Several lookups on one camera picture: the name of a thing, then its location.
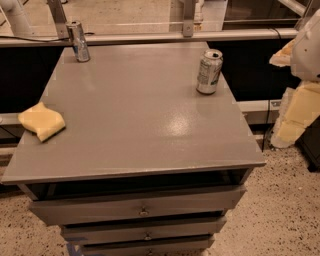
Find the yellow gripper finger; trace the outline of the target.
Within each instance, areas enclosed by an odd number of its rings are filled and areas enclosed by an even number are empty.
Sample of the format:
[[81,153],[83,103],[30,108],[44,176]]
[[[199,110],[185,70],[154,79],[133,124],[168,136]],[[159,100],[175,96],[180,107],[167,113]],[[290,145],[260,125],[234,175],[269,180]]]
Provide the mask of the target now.
[[294,43],[294,39],[289,41],[281,50],[272,55],[269,63],[278,67],[289,66]]
[[319,82],[302,81],[296,89],[287,88],[272,131],[271,144],[276,148],[293,145],[319,116]]

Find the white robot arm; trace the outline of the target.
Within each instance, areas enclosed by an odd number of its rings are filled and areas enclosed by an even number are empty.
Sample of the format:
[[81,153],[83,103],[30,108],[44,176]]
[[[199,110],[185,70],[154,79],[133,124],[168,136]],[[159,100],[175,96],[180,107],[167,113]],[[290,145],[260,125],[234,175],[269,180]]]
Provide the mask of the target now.
[[301,80],[295,90],[283,94],[270,139],[274,147],[287,148],[320,116],[320,10],[269,63],[289,66],[291,74]]

